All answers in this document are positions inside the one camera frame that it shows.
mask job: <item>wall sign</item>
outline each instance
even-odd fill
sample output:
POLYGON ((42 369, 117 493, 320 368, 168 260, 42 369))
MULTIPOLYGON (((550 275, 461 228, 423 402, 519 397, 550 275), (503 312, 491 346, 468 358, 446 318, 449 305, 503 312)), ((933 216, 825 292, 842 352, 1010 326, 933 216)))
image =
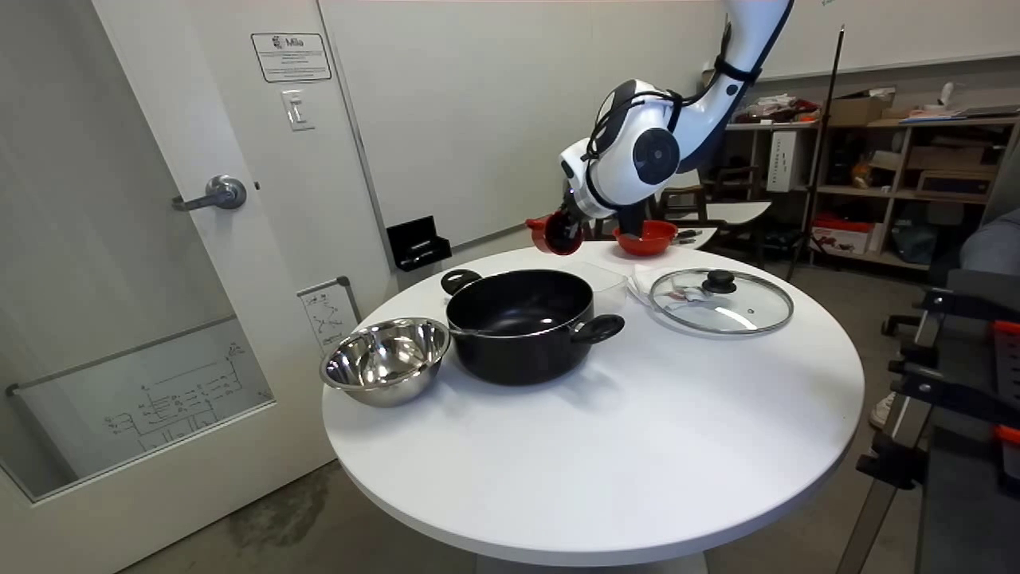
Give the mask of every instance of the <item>wall sign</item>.
POLYGON ((253 49, 269 84, 329 79, 325 43, 315 33, 257 33, 253 49))
POLYGON ((320 354, 329 358, 360 321, 348 278, 297 295, 315 332, 320 354))

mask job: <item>cardboard box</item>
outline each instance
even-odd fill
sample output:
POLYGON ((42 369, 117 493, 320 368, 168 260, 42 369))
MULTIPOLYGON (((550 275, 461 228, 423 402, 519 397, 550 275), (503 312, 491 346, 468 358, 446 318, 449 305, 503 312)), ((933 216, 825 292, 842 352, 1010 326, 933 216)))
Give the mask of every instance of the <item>cardboard box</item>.
POLYGON ((836 100, 829 126, 872 126, 889 111, 889 100, 836 100))
POLYGON ((982 165, 986 145, 969 146, 912 146, 905 168, 969 168, 982 165))

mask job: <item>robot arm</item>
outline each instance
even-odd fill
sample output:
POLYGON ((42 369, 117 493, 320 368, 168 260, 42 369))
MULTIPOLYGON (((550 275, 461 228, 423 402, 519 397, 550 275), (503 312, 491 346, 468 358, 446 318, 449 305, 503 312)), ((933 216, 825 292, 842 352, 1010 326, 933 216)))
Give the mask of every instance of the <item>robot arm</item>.
POLYGON ((726 126, 739 95, 760 79, 793 0, 724 0, 726 39, 716 84, 694 100, 644 79, 623 84, 600 108, 591 138, 563 155, 569 175, 564 209, 550 216, 542 248, 574 253, 581 225, 628 212, 663 193, 676 173, 703 163, 710 138, 726 126))

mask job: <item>white door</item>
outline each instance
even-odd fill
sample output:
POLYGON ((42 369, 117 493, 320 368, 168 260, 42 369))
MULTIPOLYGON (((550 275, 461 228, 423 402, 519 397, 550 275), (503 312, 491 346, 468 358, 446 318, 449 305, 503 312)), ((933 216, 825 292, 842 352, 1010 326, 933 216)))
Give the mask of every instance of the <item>white door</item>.
POLYGON ((0 3, 0 572, 115 572, 332 461, 186 0, 0 3), (234 175, 240 212, 176 212, 234 175))

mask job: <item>cooking pot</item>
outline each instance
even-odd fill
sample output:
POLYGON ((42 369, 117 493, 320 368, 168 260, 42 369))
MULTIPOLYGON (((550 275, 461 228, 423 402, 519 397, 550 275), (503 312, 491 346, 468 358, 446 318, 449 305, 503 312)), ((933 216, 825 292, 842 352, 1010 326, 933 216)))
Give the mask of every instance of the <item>cooking pot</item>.
POLYGON ((592 317, 592 287, 564 271, 442 275, 449 335, 464 368, 487 382, 533 386, 574 369, 626 328, 592 317))

